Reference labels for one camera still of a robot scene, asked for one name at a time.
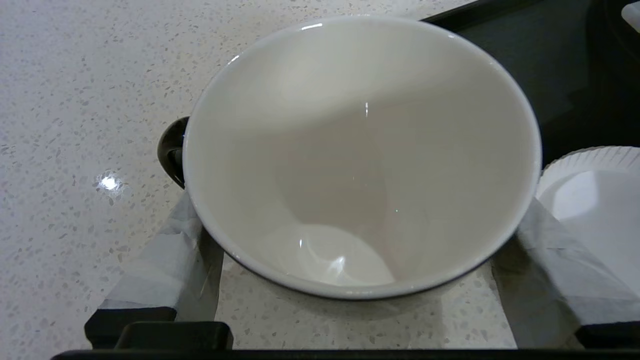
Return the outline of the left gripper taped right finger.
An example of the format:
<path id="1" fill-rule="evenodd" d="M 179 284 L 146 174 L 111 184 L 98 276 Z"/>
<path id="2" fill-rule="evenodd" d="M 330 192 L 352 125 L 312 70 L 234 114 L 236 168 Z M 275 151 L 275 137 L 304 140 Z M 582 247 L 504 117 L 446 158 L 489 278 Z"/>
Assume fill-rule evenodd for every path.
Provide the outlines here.
<path id="1" fill-rule="evenodd" d="M 638 349 L 639 296 L 534 199 L 493 256 L 520 349 Z"/>

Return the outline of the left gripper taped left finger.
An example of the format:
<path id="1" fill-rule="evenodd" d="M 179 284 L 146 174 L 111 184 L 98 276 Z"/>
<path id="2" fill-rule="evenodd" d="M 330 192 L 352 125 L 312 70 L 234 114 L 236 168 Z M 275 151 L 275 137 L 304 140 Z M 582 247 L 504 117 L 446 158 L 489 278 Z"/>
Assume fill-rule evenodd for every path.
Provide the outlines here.
<path id="1" fill-rule="evenodd" d="M 187 193 L 84 325 L 94 349 L 112 349 L 133 322 L 211 322 L 218 307 L 224 251 Z"/>

